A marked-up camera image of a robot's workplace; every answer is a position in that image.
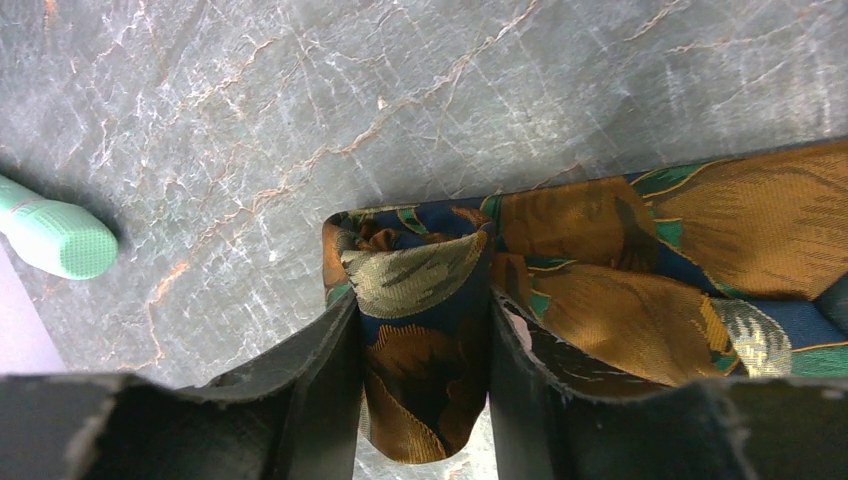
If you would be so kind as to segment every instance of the green plastic object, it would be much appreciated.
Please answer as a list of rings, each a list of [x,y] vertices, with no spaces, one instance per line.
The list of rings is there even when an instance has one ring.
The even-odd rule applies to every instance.
[[[100,275],[118,256],[115,236],[84,208],[47,200],[3,176],[0,232],[23,261],[71,280]]]

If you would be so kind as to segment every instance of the rolled necktie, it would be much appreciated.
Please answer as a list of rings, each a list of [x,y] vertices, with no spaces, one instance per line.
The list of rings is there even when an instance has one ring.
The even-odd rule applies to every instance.
[[[848,374],[845,141],[352,210],[322,236],[327,303],[353,289],[360,311],[360,428],[399,462],[468,441],[493,308],[524,355],[585,398]]]

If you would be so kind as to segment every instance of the folded fabric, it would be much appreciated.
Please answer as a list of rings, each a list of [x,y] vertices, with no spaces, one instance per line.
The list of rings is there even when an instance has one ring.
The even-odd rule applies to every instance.
[[[848,374],[845,141],[352,210],[324,224],[323,258],[327,303],[352,288],[360,310],[360,427],[400,462],[466,444],[489,386],[491,308],[587,398]]]

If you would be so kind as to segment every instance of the stone countertop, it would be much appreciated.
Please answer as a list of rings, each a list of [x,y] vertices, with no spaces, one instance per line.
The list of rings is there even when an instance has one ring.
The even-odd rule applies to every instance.
[[[122,245],[12,257],[70,369],[203,383],[321,311],[330,214],[842,137],[846,45],[839,0],[4,1],[0,173]],[[487,428],[357,476],[488,478]]]

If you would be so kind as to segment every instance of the green cylindrical object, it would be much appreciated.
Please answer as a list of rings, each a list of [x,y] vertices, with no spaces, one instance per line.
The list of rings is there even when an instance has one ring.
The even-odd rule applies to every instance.
[[[118,255],[115,236],[85,209],[47,200],[2,176],[0,232],[22,260],[71,280],[100,275]]]

